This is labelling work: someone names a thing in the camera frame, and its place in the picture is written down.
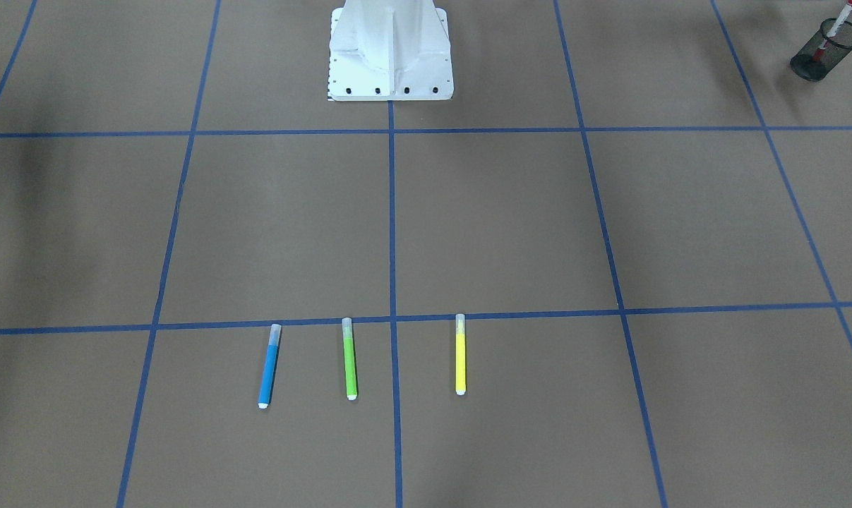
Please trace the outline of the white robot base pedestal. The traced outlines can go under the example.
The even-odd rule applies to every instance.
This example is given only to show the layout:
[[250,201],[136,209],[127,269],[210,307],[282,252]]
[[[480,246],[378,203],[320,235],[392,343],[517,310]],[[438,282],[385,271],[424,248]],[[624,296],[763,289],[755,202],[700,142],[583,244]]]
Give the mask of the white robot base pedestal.
[[330,16],[327,99],[455,95],[448,13],[432,1],[346,1]]

